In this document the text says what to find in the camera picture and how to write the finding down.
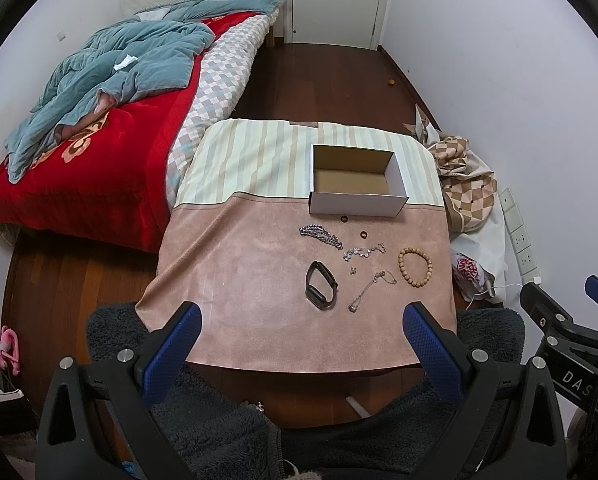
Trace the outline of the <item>white door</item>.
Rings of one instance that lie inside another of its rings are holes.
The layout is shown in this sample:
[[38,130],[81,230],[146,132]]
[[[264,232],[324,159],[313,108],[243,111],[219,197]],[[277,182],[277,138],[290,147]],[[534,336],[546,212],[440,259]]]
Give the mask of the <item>white door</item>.
[[374,50],[388,0],[288,0],[287,40]]

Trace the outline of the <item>white cardboard box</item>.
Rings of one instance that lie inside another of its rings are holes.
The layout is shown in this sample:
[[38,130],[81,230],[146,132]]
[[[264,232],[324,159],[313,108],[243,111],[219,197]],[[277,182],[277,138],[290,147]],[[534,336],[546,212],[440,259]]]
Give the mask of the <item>white cardboard box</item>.
[[407,201],[395,152],[312,145],[308,196],[312,216],[395,218]]

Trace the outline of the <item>black smart band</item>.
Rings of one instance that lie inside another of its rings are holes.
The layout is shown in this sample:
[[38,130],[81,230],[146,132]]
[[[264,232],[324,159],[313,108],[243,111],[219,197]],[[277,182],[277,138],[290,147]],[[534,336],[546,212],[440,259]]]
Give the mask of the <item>black smart band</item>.
[[305,274],[305,297],[318,310],[328,311],[335,307],[338,283],[328,267],[313,261]]

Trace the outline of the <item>red bed cover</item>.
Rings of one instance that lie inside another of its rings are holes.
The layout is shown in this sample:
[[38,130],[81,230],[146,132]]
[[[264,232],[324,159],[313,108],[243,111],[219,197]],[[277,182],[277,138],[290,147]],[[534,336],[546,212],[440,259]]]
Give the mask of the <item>red bed cover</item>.
[[[203,23],[217,37],[256,14],[262,13],[226,14]],[[208,49],[195,58],[185,89],[117,105],[78,125],[15,184],[8,181],[5,156],[0,228],[52,231],[156,252],[173,207],[165,197],[166,163]]]

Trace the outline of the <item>pink object on floor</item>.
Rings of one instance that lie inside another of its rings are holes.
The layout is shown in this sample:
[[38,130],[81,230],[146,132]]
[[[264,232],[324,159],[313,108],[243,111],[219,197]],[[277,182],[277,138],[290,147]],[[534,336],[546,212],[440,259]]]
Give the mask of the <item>pink object on floor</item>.
[[14,330],[4,325],[0,329],[0,369],[20,373],[20,352],[18,336]]

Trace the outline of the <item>checkered bed sheet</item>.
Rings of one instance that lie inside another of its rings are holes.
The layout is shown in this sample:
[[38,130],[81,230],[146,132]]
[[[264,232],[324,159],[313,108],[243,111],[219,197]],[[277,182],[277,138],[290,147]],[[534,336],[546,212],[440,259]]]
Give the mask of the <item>checkered bed sheet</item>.
[[256,52],[279,12],[256,14],[230,26],[204,52],[197,91],[173,141],[165,174],[165,197],[175,204],[177,190],[207,128],[229,118],[249,80]]

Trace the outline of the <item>white power strip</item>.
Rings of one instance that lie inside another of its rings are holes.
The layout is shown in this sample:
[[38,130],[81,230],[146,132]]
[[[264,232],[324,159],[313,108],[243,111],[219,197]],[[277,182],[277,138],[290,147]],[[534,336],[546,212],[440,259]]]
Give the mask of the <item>white power strip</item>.
[[533,283],[540,286],[542,278],[540,270],[538,270],[538,262],[534,257],[532,243],[522,214],[510,188],[504,188],[500,192],[500,206],[503,209],[506,230],[512,243],[512,251],[516,257],[522,284]]

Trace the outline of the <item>blue quilt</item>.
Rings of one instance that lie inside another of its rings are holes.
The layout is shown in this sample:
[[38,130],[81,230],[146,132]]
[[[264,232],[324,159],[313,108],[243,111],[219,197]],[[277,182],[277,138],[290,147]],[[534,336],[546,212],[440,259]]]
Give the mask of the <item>blue quilt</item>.
[[271,14],[279,0],[190,0],[162,18],[128,18],[98,30],[54,69],[29,116],[5,140],[8,181],[19,182],[41,154],[107,110],[185,89],[195,58],[215,40],[206,18]]

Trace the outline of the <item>red white plastic bag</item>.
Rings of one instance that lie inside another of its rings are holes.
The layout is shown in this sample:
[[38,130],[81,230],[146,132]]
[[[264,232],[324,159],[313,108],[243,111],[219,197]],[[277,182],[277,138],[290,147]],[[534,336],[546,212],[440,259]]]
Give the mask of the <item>red white plastic bag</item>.
[[495,297],[494,278],[477,261],[461,252],[452,252],[452,272],[466,301],[490,300]]

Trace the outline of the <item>torn cardboard pieces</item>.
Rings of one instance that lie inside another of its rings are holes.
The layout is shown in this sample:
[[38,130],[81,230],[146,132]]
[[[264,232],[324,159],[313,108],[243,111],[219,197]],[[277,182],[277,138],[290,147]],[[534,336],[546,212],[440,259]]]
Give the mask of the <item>torn cardboard pieces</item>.
[[415,105],[415,123],[413,125],[403,124],[403,127],[407,134],[413,136],[427,148],[441,140],[439,131],[418,105]]

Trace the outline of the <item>checkered beige cloth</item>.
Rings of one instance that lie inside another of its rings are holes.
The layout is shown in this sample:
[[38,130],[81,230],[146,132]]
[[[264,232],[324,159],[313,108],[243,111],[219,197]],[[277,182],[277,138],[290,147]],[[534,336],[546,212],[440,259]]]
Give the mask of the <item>checkered beige cloth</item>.
[[462,136],[447,136],[428,147],[436,162],[452,233],[470,233],[488,220],[497,193],[494,171]]

